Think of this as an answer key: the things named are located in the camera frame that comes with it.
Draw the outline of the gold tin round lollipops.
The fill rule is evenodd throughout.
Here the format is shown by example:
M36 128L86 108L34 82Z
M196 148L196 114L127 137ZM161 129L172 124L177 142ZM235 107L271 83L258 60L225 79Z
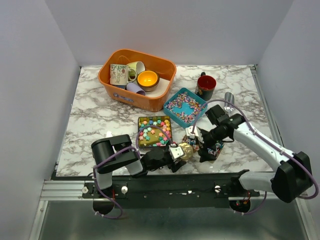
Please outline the gold tin round lollipops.
M198 146L198 141L197 140L188 140L186 135L182 138L182 142L183 143L188 143L192 146L194 153L198 154L198 150L199 150L199 146ZM223 142L218 142L215 144L216 146L216 156L218 158L218 156L220 155L223 147L224 147L224 143Z

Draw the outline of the gold round lid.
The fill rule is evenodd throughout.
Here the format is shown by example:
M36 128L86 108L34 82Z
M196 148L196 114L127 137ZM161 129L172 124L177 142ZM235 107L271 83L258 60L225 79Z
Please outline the gold round lid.
M190 144L188 144L186 142L182 142L182 143L179 143L178 146L182 148L183 153L184 153L184 155L180 157L181 160L186 161L193 156L194 149Z

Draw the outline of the gold tin star candies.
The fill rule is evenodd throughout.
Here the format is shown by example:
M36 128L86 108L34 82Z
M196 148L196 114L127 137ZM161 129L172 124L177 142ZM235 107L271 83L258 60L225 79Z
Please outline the gold tin star candies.
M169 116L141 116L137 120L140 149L165 147L173 140L172 124Z

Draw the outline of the teal tin swirl lollipops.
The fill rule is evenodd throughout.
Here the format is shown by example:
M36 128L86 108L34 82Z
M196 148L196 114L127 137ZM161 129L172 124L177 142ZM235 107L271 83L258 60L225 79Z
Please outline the teal tin swirl lollipops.
M163 105L163 112L182 128L188 128L194 124L196 116L200 118L207 110L207 106L202 107L206 102L183 87L176 92Z

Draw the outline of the metal scoop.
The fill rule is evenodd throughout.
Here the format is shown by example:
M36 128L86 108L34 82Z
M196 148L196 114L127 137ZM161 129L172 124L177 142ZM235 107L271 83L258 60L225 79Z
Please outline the metal scoop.
M224 103L224 110L228 113L228 114L231 114L234 110L234 103L235 103L235 97L234 95L231 93L231 92L226 92L224 94L224 100L225 100L225 103Z

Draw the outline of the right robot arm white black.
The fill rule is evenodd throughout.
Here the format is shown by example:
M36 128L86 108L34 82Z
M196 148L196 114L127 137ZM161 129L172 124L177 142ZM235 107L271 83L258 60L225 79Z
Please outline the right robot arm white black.
M215 128L205 131L195 125L191 127L191 133L195 134L204 150L230 138L245 145L272 169L271 172L239 172L230 183L230 191L234 195L241 196L247 190L264 191L290 203L315 184L307 154L302 151L295 153L275 143L249 123L243 113L229 116L215 105L205 114Z

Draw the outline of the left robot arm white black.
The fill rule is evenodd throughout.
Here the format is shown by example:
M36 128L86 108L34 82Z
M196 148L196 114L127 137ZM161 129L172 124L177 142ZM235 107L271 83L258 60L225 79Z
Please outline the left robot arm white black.
M127 134L96 140L91 144L91 151L95 161L93 191L101 198L110 194L114 171L125 167L131 176L138 178L167 166L175 173L184 165L180 159L186 155L176 143L152 147L147 153L140 154Z

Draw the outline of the black red skull mug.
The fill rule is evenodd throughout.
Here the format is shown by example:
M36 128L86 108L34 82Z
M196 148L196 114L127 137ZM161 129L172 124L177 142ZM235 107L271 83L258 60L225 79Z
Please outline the black red skull mug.
M216 86L216 79L202 72L196 83L195 94L207 102L212 98Z

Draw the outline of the orange plastic bin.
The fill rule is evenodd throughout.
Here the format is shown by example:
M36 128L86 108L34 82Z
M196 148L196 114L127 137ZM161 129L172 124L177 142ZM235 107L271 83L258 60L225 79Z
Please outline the orange plastic bin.
M147 70L156 72L161 79L168 82L168 86L165 88L163 94L157 97L143 96L110 84L111 64L128 64L137 61L143 62ZM163 108L164 103L169 97L176 72L176 65L168 59L123 48L115 51L105 62L98 73L98 80L112 99L150 112L158 112Z

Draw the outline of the yellow inside dark cup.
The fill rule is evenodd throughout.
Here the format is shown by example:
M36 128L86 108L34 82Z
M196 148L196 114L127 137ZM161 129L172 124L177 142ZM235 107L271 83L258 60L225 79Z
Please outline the yellow inside dark cup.
M160 82L159 75L151 70L142 71L138 76L136 83L145 92L154 91Z

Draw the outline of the lavender cup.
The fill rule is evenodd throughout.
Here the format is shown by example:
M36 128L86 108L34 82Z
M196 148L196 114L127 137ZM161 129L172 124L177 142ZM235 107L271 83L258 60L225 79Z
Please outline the lavender cup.
M126 85L126 90L129 92L135 93L135 94L142 95L142 96L146 95L146 92L139 85L137 85L134 82L129 82Z

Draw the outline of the pale green mug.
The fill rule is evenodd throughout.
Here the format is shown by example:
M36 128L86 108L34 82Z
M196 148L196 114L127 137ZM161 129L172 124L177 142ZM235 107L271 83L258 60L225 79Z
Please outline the pale green mug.
M135 61L127 64L128 66L128 81L134 82L138 75L146 70L142 61Z

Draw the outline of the illustrated white mug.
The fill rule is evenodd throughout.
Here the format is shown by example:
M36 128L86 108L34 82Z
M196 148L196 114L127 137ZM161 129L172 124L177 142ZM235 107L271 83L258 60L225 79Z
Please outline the illustrated white mug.
M110 65L110 84L125 86L129 80L129 66L125 64Z

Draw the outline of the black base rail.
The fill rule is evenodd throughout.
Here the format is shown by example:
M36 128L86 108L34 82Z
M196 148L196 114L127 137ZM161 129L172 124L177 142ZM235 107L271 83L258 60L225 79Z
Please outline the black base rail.
M105 194L123 209L229 208L248 211L253 201L263 198L260 190L235 190L237 173L147 175L133 178L118 175ZM93 209L109 213L114 203L98 191L91 176L55 177L53 181L84 181L82 200L92 201Z

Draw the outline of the aluminium frame rail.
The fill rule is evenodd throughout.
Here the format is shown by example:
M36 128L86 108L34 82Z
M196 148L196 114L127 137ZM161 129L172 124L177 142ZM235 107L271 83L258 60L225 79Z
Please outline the aluminium frame rail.
M82 200L84 181L46 180L43 183L41 201L79 201Z

